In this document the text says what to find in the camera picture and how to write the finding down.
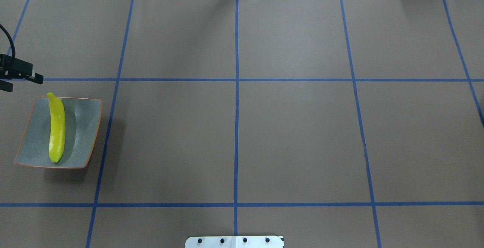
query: gray table surface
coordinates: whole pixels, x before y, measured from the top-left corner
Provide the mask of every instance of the gray table surface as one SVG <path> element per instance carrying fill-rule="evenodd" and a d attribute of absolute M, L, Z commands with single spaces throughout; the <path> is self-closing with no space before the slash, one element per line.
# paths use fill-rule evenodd
<path fill-rule="evenodd" d="M 484 246 L 484 0 L 0 1 L 0 247 Z M 86 169 L 14 165 L 50 91 Z"/>

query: white bracket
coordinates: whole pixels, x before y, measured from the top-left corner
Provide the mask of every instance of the white bracket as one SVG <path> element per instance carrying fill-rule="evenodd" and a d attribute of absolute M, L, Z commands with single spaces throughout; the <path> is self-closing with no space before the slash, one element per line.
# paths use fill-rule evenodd
<path fill-rule="evenodd" d="M 284 248 L 283 236 L 190 237 L 185 248 Z"/>

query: banana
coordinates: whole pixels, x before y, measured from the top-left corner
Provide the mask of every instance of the banana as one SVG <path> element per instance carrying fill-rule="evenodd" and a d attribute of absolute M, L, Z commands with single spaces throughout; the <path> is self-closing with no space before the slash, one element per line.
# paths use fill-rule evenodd
<path fill-rule="evenodd" d="M 47 93 L 50 109 L 49 157 L 57 163 L 64 153 L 65 111 L 62 101 L 54 93 Z"/>

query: wire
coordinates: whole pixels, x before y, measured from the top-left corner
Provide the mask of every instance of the wire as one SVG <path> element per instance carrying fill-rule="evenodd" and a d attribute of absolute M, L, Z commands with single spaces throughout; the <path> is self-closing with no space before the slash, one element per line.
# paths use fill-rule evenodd
<path fill-rule="evenodd" d="M 14 45 L 14 40 L 12 40 L 12 36 L 10 36 L 10 33 L 8 33 L 7 29 L 0 24 L 0 29 L 5 33 L 5 35 L 8 38 L 8 42 L 10 43 L 10 48 L 12 48 L 12 60 L 10 61 L 10 64 L 8 65 L 9 67 L 14 63 L 15 60 L 15 45 Z"/>

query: gray plate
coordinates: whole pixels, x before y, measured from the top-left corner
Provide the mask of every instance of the gray plate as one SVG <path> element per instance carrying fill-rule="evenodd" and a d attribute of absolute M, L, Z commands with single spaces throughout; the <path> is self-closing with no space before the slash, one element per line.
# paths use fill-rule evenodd
<path fill-rule="evenodd" d="M 50 161 L 50 110 L 48 98 L 36 98 L 15 164 L 55 169 L 86 167 L 95 144 L 101 120 L 102 101 L 60 98 L 65 110 L 64 154 L 57 163 Z"/>

